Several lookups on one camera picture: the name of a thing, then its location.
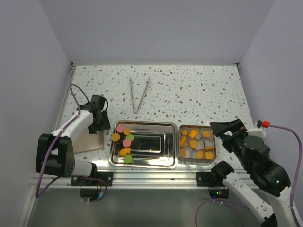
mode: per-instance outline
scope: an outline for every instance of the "metal tongs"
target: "metal tongs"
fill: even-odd
[[[149,85],[149,83],[150,83],[150,78],[151,78],[151,77],[149,76],[149,77],[148,77],[148,81],[146,82],[146,87],[145,87],[145,90],[144,90],[144,92],[143,92],[143,95],[142,95],[142,97],[141,97],[140,103],[139,103],[139,105],[138,105],[138,108],[137,108],[137,110],[135,110],[135,107],[134,107],[134,97],[133,97],[133,88],[132,88],[132,77],[130,77],[129,82],[130,82],[130,84],[131,84],[131,93],[132,93],[133,111],[134,111],[134,113],[135,113],[135,114],[137,114],[137,113],[138,113],[138,110],[139,110],[139,108],[140,108],[140,106],[141,106],[141,103],[142,103],[143,97],[144,97],[145,92],[146,92],[146,90],[147,90],[147,87],[148,87],[148,85]]]

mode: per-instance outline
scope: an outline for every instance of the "metal tray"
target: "metal tray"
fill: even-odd
[[[178,131],[178,136],[177,136],[177,156],[179,161],[181,162],[194,162],[194,163],[199,163],[200,165],[209,165],[210,163],[214,162],[217,158],[217,150],[216,150],[216,143],[215,143],[215,136],[214,132],[212,133],[212,145],[213,145],[213,153],[214,153],[214,158],[213,159],[197,159],[197,158],[184,158],[180,156],[180,139],[181,139],[181,129],[182,128],[199,128],[199,129],[210,129],[212,131],[212,128],[209,126],[202,126],[202,125],[181,125]]]
[[[144,168],[175,168],[177,126],[166,122],[119,121],[118,125],[131,129],[135,138],[140,138],[139,149],[131,149],[133,161],[125,164],[119,156],[122,144],[112,143],[109,162],[114,166],[134,166]]]

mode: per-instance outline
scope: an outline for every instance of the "red connector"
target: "red connector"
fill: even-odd
[[[264,128],[268,128],[269,125],[270,125],[270,122],[268,122],[268,121],[263,121],[262,122],[262,127],[264,127]]]

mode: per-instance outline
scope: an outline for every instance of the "speckled tabletop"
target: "speckled tabletop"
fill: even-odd
[[[133,113],[129,79],[132,77],[135,107],[148,86],[137,114]],[[89,99],[93,94],[109,101],[108,116],[112,129],[119,120],[173,122],[209,125],[210,122],[228,122],[240,118],[248,129],[253,127],[249,108],[236,66],[175,66],[175,65],[109,65],[77,66],[73,83],[80,86]],[[85,98],[76,91],[80,103]],[[69,94],[62,116],[62,124],[75,112],[76,104]],[[105,133],[104,147],[100,150],[76,154],[78,160],[94,162],[99,170],[129,170],[129,167],[112,166],[110,132]],[[234,169],[242,169],[234,154],[229,154],[216,142],[217,159],[208,166],[178,163],[175,170],[210,169],[225,160]]]

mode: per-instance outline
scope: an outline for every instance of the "pink round slice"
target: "pink round slice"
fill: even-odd
[[[118,133],[123,133],[123,130],[125,129],[125,127],[123,125],[118,125],[116,130]]]
[[[132,144],[132,142],[128,139],[123,140],[122,143],[123,143],[123,146],[126,147],[126,148],[129,148]]]

